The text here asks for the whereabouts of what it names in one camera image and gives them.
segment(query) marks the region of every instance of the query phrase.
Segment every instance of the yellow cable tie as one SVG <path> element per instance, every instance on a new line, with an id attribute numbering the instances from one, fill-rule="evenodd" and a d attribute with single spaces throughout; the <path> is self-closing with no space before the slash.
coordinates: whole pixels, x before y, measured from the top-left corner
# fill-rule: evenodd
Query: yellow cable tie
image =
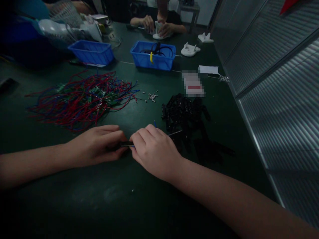
<path id="1" fill-rule="evenodd" d="M 150 54 L 150 60 L 151 60 L 151 63 L 154 64 L 153 63 L 153 52 L 151 52 L 151 54 Z"/>

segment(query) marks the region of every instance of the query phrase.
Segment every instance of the hand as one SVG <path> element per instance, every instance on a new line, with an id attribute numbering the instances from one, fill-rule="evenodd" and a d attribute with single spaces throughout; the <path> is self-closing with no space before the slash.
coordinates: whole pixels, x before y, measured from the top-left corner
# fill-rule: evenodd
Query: hand
<path id="1" fill-rule="evenodd" d="M 66 168 L 85 167 L 102 162 L 118 160 L 127 149 L 122 147 L 114 152 L 108 148 L 115 147 L 120 141 L 127 141 L 118 125 L 94 127 L 79 135 L 59 149 L 59 158 Z"/>
<path id="2" fill-rule="evenodd" d="M 173 23 L 165 23 L 160 29 L 159 29 L 159 36 L 160 37 L 166 37 L 172 33 L 175 32 L 175 25 Z"/>
<path id="3" fill-rule="evenodd" d="M 167 14 L 161 14 L 160 11 L 157 12 L 157 21 L 159 23 L 162 23 L 162 24 L 165 24 L 166 23 L 166 20 L 167 20 Z"/>
<path id="4" fill-rule="evenodd" d="M 154 32 L 154 21 L 151 16 L 146 15 L 146 17 L 142 18 L 141 24 L 148 33 Z"/>
<path id="5" fill-rule="evenodd" d="M 134 133 L 130 141 L 135 146 L 130 148 L 133 158 L 149 173 L 169 183 L 176 179 L 184 158 L 163 131 L 149 124 Z"/>

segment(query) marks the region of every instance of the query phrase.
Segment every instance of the black cable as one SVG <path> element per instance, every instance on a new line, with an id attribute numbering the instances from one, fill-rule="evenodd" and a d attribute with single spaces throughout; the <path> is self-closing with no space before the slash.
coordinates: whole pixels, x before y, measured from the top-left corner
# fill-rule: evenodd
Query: black cable
<path id="1" fill-rule="evenodd" d="M 160 48 L 160 50 L 163 49 L 163 48 L 168 48 L 168 49 L 170 49 L 170 51 L 172 52 L 172 57 L 173 57 L 173 50 L 172 50 L 171 48 L 169 48 L 168 46 L 162 46 L 162 47 Z"/>
<path id="2" fill-rule="evenodd" d="M 170 51 L 172 53 L 172 57 L 173 57 L 173 50 L 170 47 L 168 47 L 168 46 L 160 47 L 160 42 L 154 43 L 150 50 L 149 49 L 143 49 L 143 50 L 140 51 L 140 53 L 141 52 L 146 53 L 146 54 L 152 53 L 153 55 L 164 55 L 166 57 L 166 55 L 164 53 L 160 52 L 160 50 L 163 49 L 163 48 L 170 49 Z"/>

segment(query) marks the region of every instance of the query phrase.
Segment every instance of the person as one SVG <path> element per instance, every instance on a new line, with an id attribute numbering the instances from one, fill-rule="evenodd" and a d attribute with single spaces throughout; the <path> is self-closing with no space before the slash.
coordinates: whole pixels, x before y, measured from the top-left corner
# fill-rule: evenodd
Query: person
<path id="1" fill-rule="evenodd" d="M 92 128 L 66 144 L 0 156 L 0 182 L 8 189 L 61 170 L 119 159 L 127 141 L 117 125 Z M 204 205 L 241 238 L 319 238 L 319 231 L 253 188 L 183 158 L 172 139 L 148 125 L 130 137 L 133 158 L 149 173 Z"/>
<path id="2" fill-rule="evenodd" d="M 148 33 L 155 32 L 154 21 L 162 23 L 163 26 L 159 29 L 160 37 L 166 37 L 172 33 L 185 33 L 187 32 L 182 23 L 180 15 L 176 11 L 169 11 L 167 0 L 157 0 L 158 9 L 154 7 L 147 7 L 147 13 L 142 14 L 140 17 L 131 19 L 131 25 L 144 26 Z"/>

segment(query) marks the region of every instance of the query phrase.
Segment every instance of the dark green table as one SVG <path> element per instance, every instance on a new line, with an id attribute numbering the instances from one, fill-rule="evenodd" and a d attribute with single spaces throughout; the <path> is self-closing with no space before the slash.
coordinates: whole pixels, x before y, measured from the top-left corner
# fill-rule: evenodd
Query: dark green table
<path id="1" fill-rule="evenodd" d="M 156 103 L 136 104 L 131 101 L 124 109 L 109 113 L 100 125 L 118 124 L 129 137 L 147 124 L 161 121 L 161 104 L 174 94 L 183 93 L 180 70 L 196 70 L 198 65 L 221 66 L 213 44 L 202 45 L 192 35 L 177 35 L 165 43 L 174 44 L 177 54 L 188 41 L 198 44 L 201 52 L 193 58 L 177 57 L 172 72 L 136 68 L 130 48 L 137 40 L 152 40 L 139 30 L 128 31 L 124 24 L 114 23 L 113 33 L 122 39 L 114 49 L 116 61 L 99 69 L 100 73 L 116 70 L 123 80 L 138 80 L 137 88 L 146 93 L 158 90 Z M 18 82 L 15 89 L 0 95 L 0 152 L 8 153 L 42 146 L 65 143 L 74 138 L 65 129 L 41 124 L 25 108 L 35 98 L 25 94 L 41 91 L 83 70 L 80 66 L 61 63 L 42 71 L 28 71 L 12 64 L 0 63 L 0 77 L 11 77 Z M 85 75 L 96 73 L 92 68 Z M 205 122 L 211 140 L 236 151 L 237 156 L 224 155 L 224 165 L 210 168 L 234 177 L 275 199 L 266 174 L 232 97 L 230 89 L 218 79 L 202 79 L 206 97 L 203 103 L 212 117 Z M 146 98 L 142 93 L 139 98 Z M 195 150 L 182 155 L 198 162 Z M 2 232 L 24 233 L 35 237 L 134 237 L 134 238 L 225 238 L 236 235 L 204 207 L 144 170 L 129 152 L 116 162 L 67 170 L 17 189 L 2 197 L 2 217 L 6 219 Z"/>

